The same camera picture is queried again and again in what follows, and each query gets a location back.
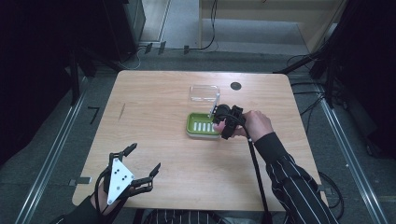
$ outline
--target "green container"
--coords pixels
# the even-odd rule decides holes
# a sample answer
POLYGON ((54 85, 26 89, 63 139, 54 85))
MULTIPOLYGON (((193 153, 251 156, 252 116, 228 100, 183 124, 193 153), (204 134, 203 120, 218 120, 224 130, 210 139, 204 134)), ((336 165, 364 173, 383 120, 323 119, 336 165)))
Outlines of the green container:
POLYGON ((209 114, 190 113, 187 117, 187 134, 190 137, 219 138, 219 133, 213 130, 209 114))

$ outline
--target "black and white striped sleeve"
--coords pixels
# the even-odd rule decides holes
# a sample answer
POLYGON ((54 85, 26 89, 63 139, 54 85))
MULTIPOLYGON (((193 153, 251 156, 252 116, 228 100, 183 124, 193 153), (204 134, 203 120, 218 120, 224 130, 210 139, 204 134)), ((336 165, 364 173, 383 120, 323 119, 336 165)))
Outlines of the black and white striped sleeve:
POLYGON ((266 162, 273 193, 285 208, 291 223, 338 223, 321 200, 318 184, 294 162, 275 133, 259 139, 255 147, 266 162))

